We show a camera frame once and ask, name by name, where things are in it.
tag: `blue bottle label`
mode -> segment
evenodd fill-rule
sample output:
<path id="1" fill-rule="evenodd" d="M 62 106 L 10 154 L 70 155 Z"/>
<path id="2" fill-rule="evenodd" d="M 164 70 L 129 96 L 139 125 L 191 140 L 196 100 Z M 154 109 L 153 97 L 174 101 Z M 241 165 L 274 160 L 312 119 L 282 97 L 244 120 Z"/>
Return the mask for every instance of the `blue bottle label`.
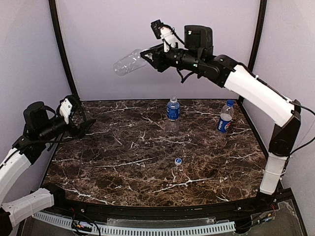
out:
<path id="1" fill-rule="evenodd" d="M 178 119 L 180 116 L 180 108 L 171 109 L 167 107 L 166 111 L 167 111 L 167 118 L 169 119 Z"/>
<path id="2" fill-rule="evenodd" d="M 226 133 L 230 125 L 231 125 L 231 121 L 225 121 L 222 118 L 220 118 L 218 126 L 217 126 L 217 130 L 220 131 L 221 133 Z"/>

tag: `water bottle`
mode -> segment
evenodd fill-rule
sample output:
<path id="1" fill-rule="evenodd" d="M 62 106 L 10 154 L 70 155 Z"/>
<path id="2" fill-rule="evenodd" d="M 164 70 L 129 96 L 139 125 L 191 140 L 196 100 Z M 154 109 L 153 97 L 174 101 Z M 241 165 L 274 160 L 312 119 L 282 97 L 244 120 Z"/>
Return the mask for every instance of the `water bottle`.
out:
<path id="1" fill-rule="evenodd" d="M 223 138 L 226 136 L 226 132 L 231 125 L 231 120 L 234 114 L 233 104 L 233 100 L 228 100 L 221 110 L 220 120 L 217 125 L 217 133 Z"/>
<path id="2" fill-rule="evenodd" d="M 147 64 L 147 61 L 140 56 L 141 49 L 136 49 L 113 65 L 114 72 L 124 76 Z"/>
<path id="3" fill-rule="evenodd" d="M 168 118 L 167 130 L 175 132 L 179 128 L 179 116 L 181 114 L 180 104 L 177 101 L 176 96 L 171 97 L 170 101 L 167 104 L 166 111 Z"/>

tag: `ventilation grille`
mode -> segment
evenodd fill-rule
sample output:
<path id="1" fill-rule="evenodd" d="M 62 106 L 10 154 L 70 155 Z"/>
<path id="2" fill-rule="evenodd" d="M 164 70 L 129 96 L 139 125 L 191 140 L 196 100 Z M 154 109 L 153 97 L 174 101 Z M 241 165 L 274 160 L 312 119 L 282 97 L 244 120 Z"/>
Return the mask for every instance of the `ventilation grille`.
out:
<path id="1" fill-rule="evenodd" d="M 69 217 L 48 214 L 45 212 L 38 212 L 33 215 L 33 218 L 51 225 L 58 226 L 63 229 L 72 230 L 71 229 L 72 219 Z M 97 225 L 100 228 L 102 236 L 207 236 L 235 231 L 234 222 L 173 229 L 125 228 L 107 226 L 102 223 L 98 223 Z M 95 226 L 93 226 L 91 234 L 98 235 L 98 230 Z"/>

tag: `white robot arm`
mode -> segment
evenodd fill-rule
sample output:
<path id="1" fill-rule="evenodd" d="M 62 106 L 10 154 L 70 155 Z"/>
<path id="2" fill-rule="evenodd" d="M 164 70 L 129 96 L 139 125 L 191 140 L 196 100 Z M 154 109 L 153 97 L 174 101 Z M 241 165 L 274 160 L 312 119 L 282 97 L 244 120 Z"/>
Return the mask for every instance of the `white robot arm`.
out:
<path id="1" fill-rule="evenodd" d="M 213 55 L 212 29 L 204 26 L 185 26 L 185 42 L 174 30 L 160 20 L 151 23 L 157 39 L 164 39 L 165 29 L 171 30 L 186 49 L 178 48 L 173 41 L 141 52 L 141 57 L 159 72 L 175 67 L 182 83 L 192 74 L 206 77 L 221 88 L 226 88 L 244 97 L 264 111 L 274 122 L 275 128 L 269 144 L 269 157 L 260 192 L 272 195 L 283 174 L 293 148 L 300 125 L 300 103 L 294 102 L 252 74 L 246 66 L 225 55 Z M 187 76 L 181 70 L 191 71 Z"/>
<path id="2" fill-rule="evenodd" d="M 10 203 L 3 203 L 3 200 L 18 177 L 40 157 L 47 143 L 60 143 L 61 141 L 51 140 L 66 131 L 73 136 L 72 140 L 83 138 L 95 122 L 94 119 L 86 120 L 84 116 L 84 122 L 77 127 L 70 118 L 74 103 L 79 106 L 74 97 L 67 96 L 61 101 L 57 114 L 43 102 L 35 102 L 24 110 L 24 133 L 0 164 L 1 235 L 8 236 L 12 228 L 36 212 L 64 203 L 64 190 L 53 184 L 47 184 L 36 192 Z M 48 118 L 47 111 L 53 112 L 54 116 Z"/>

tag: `lavender wall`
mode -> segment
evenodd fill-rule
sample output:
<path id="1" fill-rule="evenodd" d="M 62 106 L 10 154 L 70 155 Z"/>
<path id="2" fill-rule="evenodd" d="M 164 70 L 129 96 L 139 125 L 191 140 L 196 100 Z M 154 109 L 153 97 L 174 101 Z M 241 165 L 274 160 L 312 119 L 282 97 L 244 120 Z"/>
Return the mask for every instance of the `lavender wall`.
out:
<path id="1" fill-rule="evenodd" d="M 275 89 L 315 110 L 315 2 L 313 0 L 268 1 L 266 20 L 254 72 Z M 245 107 L 268 146 L 273 122 L 249 102 Z M 296 146 L 315 136 L 307 133 L 314 116 L 302 110 L 302 127 Z M 315 144 L 296 152 L 283 178 L 300 207 L 308 234 L 315 235 Z"/>
<path id="2" fill-rule="evenodd" d="M 43 101 L 55 109 L 69 93 L 48 1 L 0 1 L 0 162 L 22 135 L 26 107 Z M 44 151 L 18 179 L 5 201 L 36 190 L 51 155 Z"/>
<path id="3" fill-rule="evenodd" d="M 58 0 L 63 37 L 73 76 L 83 100 L 237 98 L 205 78 L 183 85 L 174 68 L 163 73 L 150 65 L 124 77 L 113 64 L 134 49 L 157 40 L 150 23 L 161 19 L 183 38 L 184 25 L 210 26 L 215 54 L 247 63 L 259 8 L 258 0 Z"/>

